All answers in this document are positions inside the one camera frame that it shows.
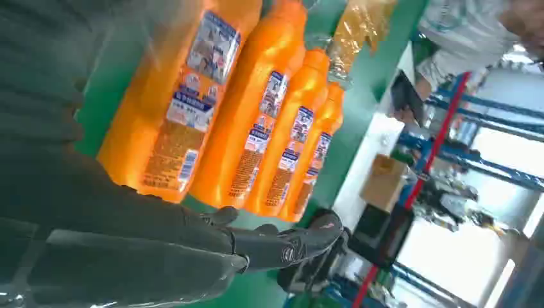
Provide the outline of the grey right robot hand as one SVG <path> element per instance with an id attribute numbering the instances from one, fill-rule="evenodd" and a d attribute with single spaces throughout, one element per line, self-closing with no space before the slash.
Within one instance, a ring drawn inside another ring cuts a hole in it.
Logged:
<path id="1" fill-rule="evenodd" d="M 1 148 L 2 307 L 176 307 L 221 296 L 236 276 L 327 251 L 334 213 L 308 228 L 235 228 L 114 184 L 65 147 Z"/>

